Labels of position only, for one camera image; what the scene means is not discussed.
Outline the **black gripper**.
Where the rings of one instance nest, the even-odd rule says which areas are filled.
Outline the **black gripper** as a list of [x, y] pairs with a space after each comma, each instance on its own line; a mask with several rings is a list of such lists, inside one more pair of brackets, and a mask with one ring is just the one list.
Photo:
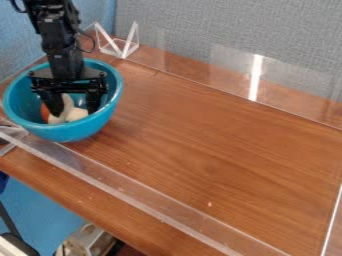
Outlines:
[[108, 92], [107, 73], [86, 66], [82, 53], [48, 54], [48, 66], [31, 70], [31, 89], [39, 93], [43, 105], [49, 113], [59, 117], [64, 110], [59, 93], [86, 93], [88, 113], [98, 111], [102, 96]]

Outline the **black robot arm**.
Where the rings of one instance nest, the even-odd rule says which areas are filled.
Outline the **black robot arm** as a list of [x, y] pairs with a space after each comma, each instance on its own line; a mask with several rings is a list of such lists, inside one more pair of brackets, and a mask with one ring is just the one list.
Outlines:
[[41, 36], [41, 49], [47, 55], [48, 67], [28, 73], [32, 91], [40, 96], [51, 114], [59, 117], [66, 109], [63, 95], [86, 95], [90, 114], [100, 107], [102, 96], [108, 92], [107, 73], [86, 66], [78, 34], [79, 11], [72, 0], [23, 0], [24, 10], [16, 4], [19, 13], [27, 13], [36, 33]]

